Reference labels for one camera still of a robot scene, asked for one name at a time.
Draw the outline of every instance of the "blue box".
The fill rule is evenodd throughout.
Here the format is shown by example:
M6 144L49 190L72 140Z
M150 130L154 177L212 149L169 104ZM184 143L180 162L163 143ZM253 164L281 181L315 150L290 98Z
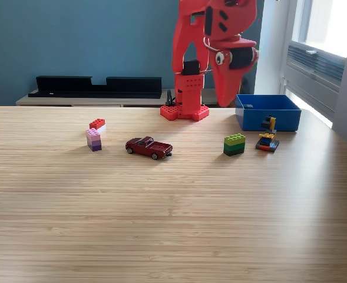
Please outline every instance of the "blue box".
M245 109L244 104L253 105ZM250 95L239 94L236 98L236 117L243 131L261 131L262 121L268 115L276 118L277 131L297 131L301 109L284 95Z

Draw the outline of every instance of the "toy car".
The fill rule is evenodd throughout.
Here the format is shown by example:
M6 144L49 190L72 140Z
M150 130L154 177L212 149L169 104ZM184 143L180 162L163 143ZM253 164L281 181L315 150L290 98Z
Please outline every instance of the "toy car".
M129 154L138 153L145 156L151 156L157 160L166 156L172 156L173 147L170 144L159 143L152 137L135 138L126 143L126 150Z

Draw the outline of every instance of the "black object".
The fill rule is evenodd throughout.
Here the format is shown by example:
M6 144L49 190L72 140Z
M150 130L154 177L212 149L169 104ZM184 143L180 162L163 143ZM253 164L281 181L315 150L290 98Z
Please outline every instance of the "black object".
M204 34L207 36L211 36L211 33L213 31L213 8L208 6L206 8L206 16L204 19Z
M238 0L224 0L224 4L227 7L236 6L239 3Z
M200 63L198 60L184 62L184 69L181 75L199 75Z
M175 106L174 100L176 98L172 98L172 92L171 90L167 91L167 102L166 102L166 106Z
M270 120L273 116L269 115L265 121L262 122L261 127L270 130Z
M219 11L219 15L223 18L223 19L225 19L226 21L228 20L228 15L226 14L226 12L224 12L224 11Z
M254 50L252 47L233 48L230 52L232 53L231 70L247 67L253 60Z
M228 30L227 27L222 22L219 23L219 27L223 32L226 32Z
M192 13L192 16L204 16L204 11Z
M92 77L39 76L38 91L29 97L149 98L160 99L161 78L107 77L106 85L93 85Z

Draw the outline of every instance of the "red robot arm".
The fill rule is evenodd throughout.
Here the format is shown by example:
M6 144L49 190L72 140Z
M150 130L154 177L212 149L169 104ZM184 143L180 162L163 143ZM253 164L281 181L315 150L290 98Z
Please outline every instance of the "red robot arm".
M219 105L227 107L234 100L243 74L259 57L256 43L240 36L256 18L256 1L180 0L172 60L176 105L163 106L161 115L169 120L196 121L209 115L209 109L201 105L204 73L209 63ZM197 60L184 62L191 42L197 49Z

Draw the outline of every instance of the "red lego baseplate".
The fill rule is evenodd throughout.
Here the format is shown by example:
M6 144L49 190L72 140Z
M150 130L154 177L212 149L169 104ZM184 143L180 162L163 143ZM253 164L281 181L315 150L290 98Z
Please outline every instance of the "red lego baseplate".
M105 125L104 119L96 119L90 124L90 129L98 130L99 128L101 128L104 125Z
M161 106L160 115L167 120L174 121L175 119L192 119L194 121L200 121L210 114L210 109L207 106L202 105L201 110L192 115L179 116L179 109L177 106Z

